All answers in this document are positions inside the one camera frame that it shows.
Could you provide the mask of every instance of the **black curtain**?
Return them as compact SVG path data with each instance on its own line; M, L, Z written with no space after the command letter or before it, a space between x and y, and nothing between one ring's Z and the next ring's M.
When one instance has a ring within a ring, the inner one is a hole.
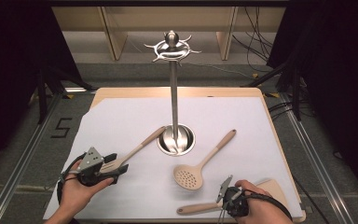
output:
M51 8L0 3L0 150L47 66L81 79Z
M358 178L358 1L325 2L329 6L325 22L319 33L305 43L312 48L304 57L306 60L296 66L306 80L319 119ZM285 15L286 18L304 18L302 10L287 12L291 15ZM279 30L282 33L278 33L281 38L274 45L293 48L296 41L283 38L293 35L292 24L295 30L301 27L293 19L283 21ZM274 62L284 62L286 50L278 49Z

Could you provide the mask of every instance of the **metal stand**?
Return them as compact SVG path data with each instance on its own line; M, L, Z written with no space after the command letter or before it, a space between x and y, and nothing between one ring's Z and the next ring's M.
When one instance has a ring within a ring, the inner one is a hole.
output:
M189 152L195 144L194 132L183 124L179 124L178 102L177 102L177 64L191 52L200 53L190 49L187 40L180 40L179 35L174 31L164 34L165 40L155 46L148 46L154 49L157 60L165 60L170 63L171 71L171 101L172 101L172 124L166 126L164 133L158 138L158 147L166 154L181 156Z

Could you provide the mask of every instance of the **finger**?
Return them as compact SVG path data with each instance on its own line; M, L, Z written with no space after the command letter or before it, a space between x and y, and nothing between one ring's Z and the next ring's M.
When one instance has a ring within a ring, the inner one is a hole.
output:
M71 167L71 170L76 170L77 167L79 167L80 163L82 162L83 160L78 160L74 163L74 165Z
M112 184L112 182L114 181L114 178L107 178L103 181L101 181L100 183L90 187L92 193L97 193L98 191L105 189L106 187L108 187L110 184Z
M249 182L247 180L237 181L237 183L235 183L235 187L241 187L242 189L248 189L248 190L251 190L251 191L259 193L259 194L265 194L268 196L270 195L265 190L258 188L257 186L255 186L254 184L252 184L251 182ZM249 195L251 193L252 192L250 192L250 191L245 191L245 195Z

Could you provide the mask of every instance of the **wrist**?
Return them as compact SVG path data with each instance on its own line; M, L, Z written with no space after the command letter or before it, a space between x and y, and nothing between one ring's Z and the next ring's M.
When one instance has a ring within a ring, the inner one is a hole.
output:
M68 224L75 216L72 212L59 207L57 211L45 222L45 224Z

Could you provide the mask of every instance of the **round metal base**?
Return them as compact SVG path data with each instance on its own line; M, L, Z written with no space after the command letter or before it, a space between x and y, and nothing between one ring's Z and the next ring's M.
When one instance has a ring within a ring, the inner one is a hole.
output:
M196 144L194 132L183 124L178 125L177 145L173 139L172 125L166 126L165 131L157 139L158 147L167 155L183 156Z

